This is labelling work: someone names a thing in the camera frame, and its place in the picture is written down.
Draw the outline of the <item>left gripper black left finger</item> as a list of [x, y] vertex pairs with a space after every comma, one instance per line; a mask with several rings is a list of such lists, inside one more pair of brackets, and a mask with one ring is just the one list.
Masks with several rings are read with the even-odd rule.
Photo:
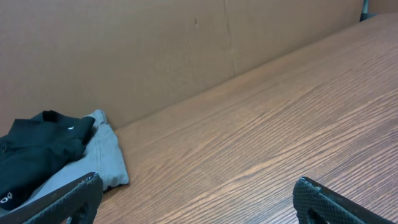
[[103, 181], [90, 172], [1, 217], [1, 223], [93, 223], [103, 198]]

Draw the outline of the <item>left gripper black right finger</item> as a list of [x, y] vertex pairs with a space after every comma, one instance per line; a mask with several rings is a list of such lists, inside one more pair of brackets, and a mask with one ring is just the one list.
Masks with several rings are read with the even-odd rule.
[[394, 224], [308, 177], [296, 181], [293, 205], [300, 224]]

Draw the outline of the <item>grey folded garment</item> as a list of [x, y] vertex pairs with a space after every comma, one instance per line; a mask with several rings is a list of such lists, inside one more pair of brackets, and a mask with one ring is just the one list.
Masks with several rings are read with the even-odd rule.
[[[95, 110], [92, 114], [86, 116], [93, 117], [95, 123], [83, 157], [68, 163], [60, 169], [40, 187], [35, 189], [29, 199], [17, 208], [34, 202], [89, 172], [99, 174], [103, 181], [103, 191], [105, 192], [129, 183], [129, 176], [118, 139], [109, 125], [104, 111]], [[1, 215], [6, 215], [11, 211], [1, 208]]]

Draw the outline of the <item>black folded polo shirt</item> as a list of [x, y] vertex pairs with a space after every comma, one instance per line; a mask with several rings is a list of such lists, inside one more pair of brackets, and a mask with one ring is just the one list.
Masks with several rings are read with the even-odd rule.
[[43, 111], [15, 119], [1, 137], [1, 208], [11, 211], [70, 162], [83, 157], [95, 119]]

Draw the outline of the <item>brown cardboard back panel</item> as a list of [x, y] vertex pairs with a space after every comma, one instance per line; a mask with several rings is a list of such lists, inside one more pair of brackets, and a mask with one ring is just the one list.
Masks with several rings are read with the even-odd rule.
[[1, 133], [43, 110], [118, 128], [359, 22], [361, 1], [1, 2]]

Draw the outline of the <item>dark post behind panel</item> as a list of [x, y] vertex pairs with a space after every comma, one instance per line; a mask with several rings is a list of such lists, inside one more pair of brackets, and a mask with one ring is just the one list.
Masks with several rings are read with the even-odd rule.
[[361, 11], [360, 22], [365, 21], [366, 19], [372, 18], [376, 16], [377, 13], [369, 13], [369, 0], [363, 1], [363, 8]]

